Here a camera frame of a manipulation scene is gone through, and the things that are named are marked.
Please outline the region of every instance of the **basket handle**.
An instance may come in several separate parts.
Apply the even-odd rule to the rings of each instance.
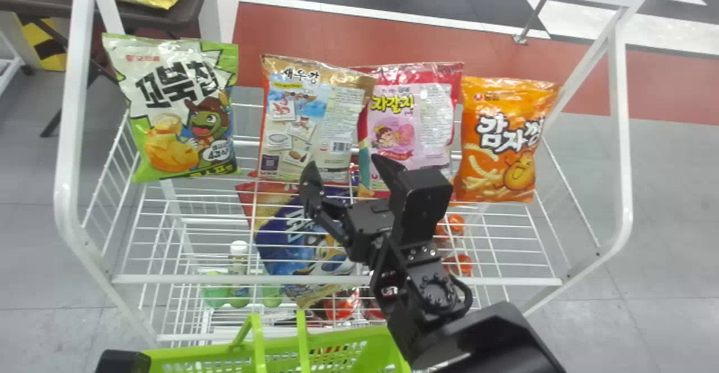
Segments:
[[[265,366],[265,337],[262,335],[262,321],[260,315],[256,312],[247,316],[241,329],[237,333],[232,342],[227,345],[227,353],[234,353],[239,347],[242,347],[245,337],[252,330],[252,357],[255,360],[254,368],[256,373],[267,373]]]
[[[297,321],[297,355],[300,358],[300,371],[310,371],[309,333],[307,332],[305,311],[300,310],[296,312],[295,315],[295,320]]]

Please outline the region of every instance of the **blue snack bag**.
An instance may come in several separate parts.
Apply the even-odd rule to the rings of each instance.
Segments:
[[[347,258],[344,248],[320,225],[305,219],[296,184],[255,181],[236,189],[247,217],[253,217],[256,203],[251,219],[256,231],[254,242],[269,274],[337,276],[353,270],[355,263]],[[326,186],[325,192],[350,201],[347,188]],[[299,307],[308,307],[346,286],[286,284],[285,289]]]

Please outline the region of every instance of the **green snack bag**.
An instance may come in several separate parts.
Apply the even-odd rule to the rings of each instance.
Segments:
[[[237,79],[237,46],[105,33],[140,163],[133,181],[237,170],[226,90]]]

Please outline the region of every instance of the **cartoon turtle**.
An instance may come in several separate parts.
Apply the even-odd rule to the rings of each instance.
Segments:
[[[221,161],[206,161],[202,151],[209,148],[213,141],[225,140],[225,133],[229,130],[229,114],[224,109],[220,98],[206,97],[200,104],[192,104],[185,101],[185,106],[190,109],[190,121],[188,127],[193,137],[197,140],[197,148],[200,151],[199,168],[214,165]]]

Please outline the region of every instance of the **small bottle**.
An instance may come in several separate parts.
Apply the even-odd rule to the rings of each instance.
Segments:
[[[218,271],[209,271],[207,274],[221,274]],[[229,288],[226,286],[213,286],[212,288],[202,289],[202,297],[205,298],[205,304],[213,308],[224,306],[229,297]]]
[[[263,274],[267,274],[267,270],[262,268]],[[279,286],[262,286],[262,304],[265,307],[278,307],[282,304],[282,289]]]
[[[249,245],[243,240],[236,240],[229,245],[230,274],[247,274],[247,253]],[[235,308],[247,306],[250,301],[249,288],[247,286],[235,286],[230,288],[229,304]]]

